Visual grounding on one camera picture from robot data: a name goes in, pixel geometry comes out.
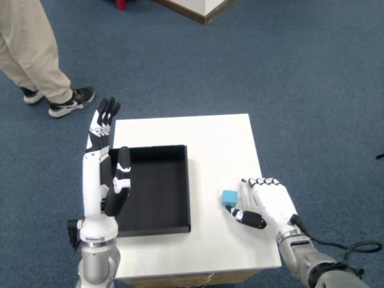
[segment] black sneaker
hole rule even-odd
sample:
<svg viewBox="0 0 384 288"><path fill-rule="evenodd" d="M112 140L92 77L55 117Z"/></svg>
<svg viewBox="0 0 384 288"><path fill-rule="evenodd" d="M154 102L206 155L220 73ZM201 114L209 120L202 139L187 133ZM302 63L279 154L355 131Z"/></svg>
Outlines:
<svg viewBox="0 0 384 288"><path fill-rule="evenodd" d="M62 104L51 103L48 114L54 118L62 117L76 109L83 109L95 98L95 91L92 87L73 90L72 98Z"/></svg>
<svg viewBox="0 0 384 288"><path fill-rule="evenodd" d="M38 103L43 97L44 94L38 91L31 91L29 89L26 89L24 87L20 87L20 89L24 93L24 102L29 105L33 105Z"/></svg>

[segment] gray floor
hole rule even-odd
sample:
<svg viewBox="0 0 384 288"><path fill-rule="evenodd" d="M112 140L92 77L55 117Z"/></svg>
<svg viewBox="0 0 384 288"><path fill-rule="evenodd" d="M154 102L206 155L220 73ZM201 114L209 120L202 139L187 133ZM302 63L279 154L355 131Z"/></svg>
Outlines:
<svg viewBox="0 0 384 288"><path fill-rule="evenodd" d="M285 183L313 235L383 241L382 0L243 0L209 26L145 0L125 12L113 0L43 5L63 71L98 99L50 119L1 74L1 287L75 284L65 223L82 216L87 126L109 96L121 119L249 113L263 174ZM372 287L383 264L382 252L351 258ZM235 286L300 283L281 268Z"/></svg>

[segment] black box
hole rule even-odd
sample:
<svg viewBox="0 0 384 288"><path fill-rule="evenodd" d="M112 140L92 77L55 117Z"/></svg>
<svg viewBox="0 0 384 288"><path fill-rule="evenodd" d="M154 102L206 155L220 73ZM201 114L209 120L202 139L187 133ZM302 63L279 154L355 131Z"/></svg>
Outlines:
<svg viewBox="0 0 384 288"><path fill-rule="evenodd" d="M118 149L109 151L115 173ZM130 148L131 190L118 237L191 231L187 147Z"/></svg>

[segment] table top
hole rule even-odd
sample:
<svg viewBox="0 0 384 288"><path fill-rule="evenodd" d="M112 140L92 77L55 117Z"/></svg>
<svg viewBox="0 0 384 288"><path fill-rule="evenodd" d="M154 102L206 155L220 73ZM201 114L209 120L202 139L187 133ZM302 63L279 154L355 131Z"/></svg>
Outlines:
<svg viewBox="0 0 384 288"><path fill-rule="evenodd" d="M114 148L186 145L191 232L118 238L117 278L277 268L270 227L239 224L221 205L223 190L257 212L241 178L261 177L249 116L218 115L117 120Z"/></svg>

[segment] blue block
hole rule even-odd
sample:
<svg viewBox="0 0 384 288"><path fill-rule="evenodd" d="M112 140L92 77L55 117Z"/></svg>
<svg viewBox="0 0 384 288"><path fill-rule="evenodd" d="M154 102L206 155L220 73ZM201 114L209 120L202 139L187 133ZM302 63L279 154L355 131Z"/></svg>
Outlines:
<svg viewBox="0 0 384 288"><path fill-rule="evenodd" d="M238 203L238 193L237 191L224 190L223 196L221 198L221 204L225 207L226 205L230 205L232 207L236 207Z"/></svg>

